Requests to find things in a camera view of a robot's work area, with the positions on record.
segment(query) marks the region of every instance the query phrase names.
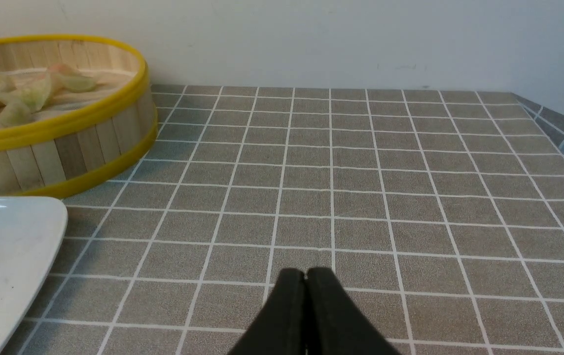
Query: bamboo steamer basket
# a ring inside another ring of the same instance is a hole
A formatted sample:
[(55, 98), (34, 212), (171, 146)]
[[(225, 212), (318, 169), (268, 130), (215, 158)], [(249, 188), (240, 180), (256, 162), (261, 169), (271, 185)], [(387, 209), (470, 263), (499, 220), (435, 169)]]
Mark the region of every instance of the bamboo steamer basket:
[(0, 130), (0, 196), (65, 198), (118, 175), (150, 149), (157, 112), (142, 54), (108, 38), (33, 35), (0, 39), (0, 71), (66, 63), (133, 78), (84, 108)]

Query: gray tiled surface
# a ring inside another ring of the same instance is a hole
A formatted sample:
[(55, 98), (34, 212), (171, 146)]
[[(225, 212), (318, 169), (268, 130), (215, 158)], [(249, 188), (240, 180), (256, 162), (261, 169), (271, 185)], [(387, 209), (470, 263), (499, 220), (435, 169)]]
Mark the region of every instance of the gray tiled surface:
[(153, 90), (5, 355), (224, 354), (312, 266), (403, 354), (564, 353), (564, 157), (512, 95)]

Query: white wall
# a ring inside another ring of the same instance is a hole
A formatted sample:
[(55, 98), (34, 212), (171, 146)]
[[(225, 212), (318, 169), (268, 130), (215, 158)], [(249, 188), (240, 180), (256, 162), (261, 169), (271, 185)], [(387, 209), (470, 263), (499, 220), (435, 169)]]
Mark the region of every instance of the white wall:
[(0, 36), (139, 48), (156, 82), (512, 90), (564, 113), (563, 0), (0, 0)]

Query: yellow rim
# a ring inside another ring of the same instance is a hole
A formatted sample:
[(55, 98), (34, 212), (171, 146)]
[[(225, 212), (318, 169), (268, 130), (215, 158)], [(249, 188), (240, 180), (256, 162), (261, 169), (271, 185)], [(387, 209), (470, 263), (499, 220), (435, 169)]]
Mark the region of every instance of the yellow rim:
[(128, 167), (135, 164), (144, 153), (146, 153), (157, 137), (157, 119), (153, 123), (153, 128), (144, 137), (138, 145), (133, 149), (127, 151), (127, 153), (121, 155), (118, 159), (104, 164), (101, 168), (94, 171), (90, 171), (81, 176), (75, 177), (74, 179), (64, 181), (60, 184), (46, 186), (41, 189), (35, 189), (32, 191), (26, 191), (16, 194), (16, 196), (50, 196), (55, 198), (66, 198), (77, 193), (86, 191), (94, 186), (102, 184), (106, 180), (109, 180), (113, 176), (118, 175), (122, 171), (125, 171)]
[(135, 103), (149, 86), (148, 67), (142, 54), (126, 43), (121, 43), (110, 38), (69, 34), (32, 35), (0, 38), (0, 44), (44, 40), (83, 40), (86, 42), (113, 45), (114, 47), (119, 47), (133, 54), (137, 58), (138, 63), (140, 63), (140, 66), (131, 81), (126, 83), (126, 85), (117, 92), (97, 103), (45, 121), (0, 130), (0, 150), (15, 149), (45, 142), (100, 123)]

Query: white plate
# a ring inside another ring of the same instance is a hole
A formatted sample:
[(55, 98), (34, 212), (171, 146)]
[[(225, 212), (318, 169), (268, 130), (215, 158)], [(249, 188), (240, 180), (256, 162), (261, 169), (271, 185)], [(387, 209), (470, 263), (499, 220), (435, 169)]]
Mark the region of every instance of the white plate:
[(0, 197), (0, 352), (59, 251), (68, 211), (49, 197)]

